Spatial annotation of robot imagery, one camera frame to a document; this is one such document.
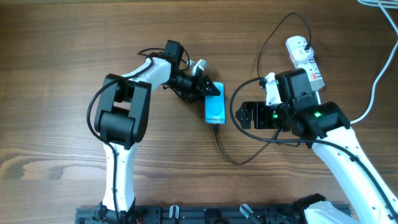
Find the Galaxy smartphone with cyan screen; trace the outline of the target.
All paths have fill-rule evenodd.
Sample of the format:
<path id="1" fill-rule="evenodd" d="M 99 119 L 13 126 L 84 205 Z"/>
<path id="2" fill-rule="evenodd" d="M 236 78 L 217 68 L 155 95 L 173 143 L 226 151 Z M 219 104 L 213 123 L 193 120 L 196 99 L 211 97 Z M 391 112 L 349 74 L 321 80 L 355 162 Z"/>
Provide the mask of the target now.
<path id="1" fill-rule="evenodd" d="M 224 84 L 221 82 L 214 82 L 214 84 L 219 89 L 220 95 L 205 97 L 205 122 L 209 124 L 225 124 Z"/>

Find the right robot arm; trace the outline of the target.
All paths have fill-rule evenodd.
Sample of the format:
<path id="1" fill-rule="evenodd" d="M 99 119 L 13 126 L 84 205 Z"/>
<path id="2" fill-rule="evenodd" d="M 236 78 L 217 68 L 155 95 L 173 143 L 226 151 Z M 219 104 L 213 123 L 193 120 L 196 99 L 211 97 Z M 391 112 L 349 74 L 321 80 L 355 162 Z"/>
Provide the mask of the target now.
<path id="1" fill-rule="evenodd" d="M 266 90 L 265 101 L 245 101 L 231 111 L 233 124 L 244 135 L 263 142 L 248 131 L 290 131 L 293 142 L 304 143 L 330 169 L 351 202 L 361 223 L 397 223 L 397 198 L 371 164 L 351 123 L 332 102 L 319 103 L 302 68 L 273 73 L 258 81 Z"/>

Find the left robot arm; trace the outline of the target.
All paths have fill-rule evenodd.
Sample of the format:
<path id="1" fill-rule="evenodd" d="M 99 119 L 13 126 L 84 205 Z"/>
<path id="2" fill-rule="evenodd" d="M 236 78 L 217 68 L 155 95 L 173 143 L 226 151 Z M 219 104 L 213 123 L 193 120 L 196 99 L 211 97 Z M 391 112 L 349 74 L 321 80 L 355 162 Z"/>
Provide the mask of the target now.
<path id="1" fill-rule="evenodd" d="M 140 223 L 135 209 L 134 160 L 149 121 L 152 93 L 172 90 L 180 99 L 205 103 L 205 121 L 224 123 L 224 85 L 214 82 L 204 69 L 205 60 L 184 60 L 188 53 L 180 42 L 168 40 L 163 48 L 138 52 L 144 64 L 124 74 L 110 73 L 91 99 L 86 122 L 106 153 L 106 191 L 98 207 L 103 223 Z"/>

